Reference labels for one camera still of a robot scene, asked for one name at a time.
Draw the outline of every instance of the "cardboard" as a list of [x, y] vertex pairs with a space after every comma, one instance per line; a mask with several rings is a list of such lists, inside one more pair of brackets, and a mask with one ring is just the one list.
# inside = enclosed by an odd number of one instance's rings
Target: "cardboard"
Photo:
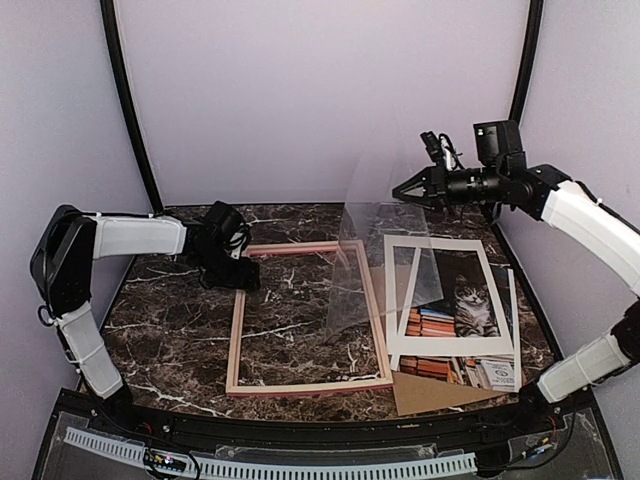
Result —
[[[378, 306], [380, 311], [384, 312], [386, 305], [384, 267], [373, 267], [370, 271]], [[397, 285], [405, 285], [404, 288], [406, 288], [410, 273], [411, 266], [396, 267]], [[398, 305], [402, 305], [406, 290], [403, 292], [399, 287], [397, 293]], [[454, 385], [433, 378], [418, 377], [401, 372], [393, 372], [393, 394], [400, 416], [458, 407], [506, 395], [504, 392]]]

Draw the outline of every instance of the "white wall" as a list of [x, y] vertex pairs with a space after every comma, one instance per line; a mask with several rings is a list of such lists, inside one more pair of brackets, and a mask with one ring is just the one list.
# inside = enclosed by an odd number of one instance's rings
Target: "white wall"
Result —
[[528, 3], [118, 2], [163, 200], [344, 200], [394, 107], [421, 162], [430, 129], [473, 156], [472, 123], [508, 113]]
[[[640, 3], [545, 4], [522, 135], [530, 165], [584, 181], [640, 225]], [[569, 354], [617, 322], [634, 297], [578, 244], [522, 213], [502, 224]], [[640, 369], [596, 390], [627, 478], [640, 472]]]
[[[61, 386], [76, 375], [41, 303], [29, 258], [61, 203], [148, 211], [102, 32], [99, 2], [0, 2], [0, 477], [31, 477]], [[98, 262], [101, 318], [128, 259]]]

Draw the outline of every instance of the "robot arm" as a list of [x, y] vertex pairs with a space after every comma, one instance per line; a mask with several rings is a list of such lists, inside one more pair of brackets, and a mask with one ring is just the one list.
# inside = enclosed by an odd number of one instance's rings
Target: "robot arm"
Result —
[[259, 288], [258, 265], [240, 253], [249, 227], [232, 207], [216, 202], [195, 222], [169, 216], [102, 215], [63, 205], [57, 209], [31, 259], [34, 278], [70, 362], [103, 400], [130, 396], [111, 362], [91, 311], [94, 260], [114, 255], [186, 254], [203, 270], [201, 283]]
[[[484, 168], [464, 169], [446, 135], [423, 133], [435, 166], [394, 188], [399, 200], [425, 207], [494, 204], [520, 208], [557, 228], [605, 262], [640, 295], [640, 232], [621, 219], [580, 182], [550, 165], [527, 168], [514, 121], [474, 125]], [[453, 155], [456, 164], [450, 161]], [[640, 361], [640, 303], [594, 342], [548, 369], [521, 391], [521, 402], [554, 403], [616, 375]]]

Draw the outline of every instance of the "photograph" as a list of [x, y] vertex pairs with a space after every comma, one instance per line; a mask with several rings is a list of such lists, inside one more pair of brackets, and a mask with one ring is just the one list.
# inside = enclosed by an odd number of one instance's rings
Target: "photograph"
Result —
[[[398, 371], [456, 385], [500, 392], [520, 390], [522, 386], [520, 332], [513, 271], [495, 265], [491, 266], [491, 271], [507, 317], [514, 353], [478, 357], [399, 356]], [[413, 308], [407, 326], [407, 335], [454, 336], [455, 327], [450, 320], [435, 309]]]
[[[387, 306], [391, 312], [386, 316], [387, 344], [395, 359], [392, 368], [397, 370], [399, 355], [513, 355], [504, 308], [482, 242], [393, 237], [388, 239], [391, 245], [414, 246], [416, 250], [404, 302], [398, 307], [398, 302], [391, 299], [396, 305]], [[435, 259], [436, 269], [432, 262], [422, 260], [423, 253]], [[390, 270], [387, 280], [391, 285], [387, 288], [394, 292], [395, 279], [390, 278], [393, 268]], [[434, 280], [439, 283], [442, 298], [423, 304], [424, 292], [417, 286], [433, 285]]]

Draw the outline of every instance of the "white perforated rail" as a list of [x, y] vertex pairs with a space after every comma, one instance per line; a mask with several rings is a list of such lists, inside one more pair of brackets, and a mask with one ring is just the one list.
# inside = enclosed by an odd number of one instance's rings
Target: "white perforated rail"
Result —
[[[72, 427], [67, 428], [64, 441], [69, 445], [117, 462], [145, 468], [142, 463], [144, 446], [138, 442], [125, 443]], [[171, 455], [187, 462], [188, 467], [181, 474], [182, 477], [195, 477], [195, 468], [188, 457], [174, 453]], [[473, 453], [412, 462], [346, 467], [264, 465], [214, 460], [197, 455], [195, 458], [202, 470], [200, 475], [202, 480], [422, 480], [446, 478], [477, 471]]]

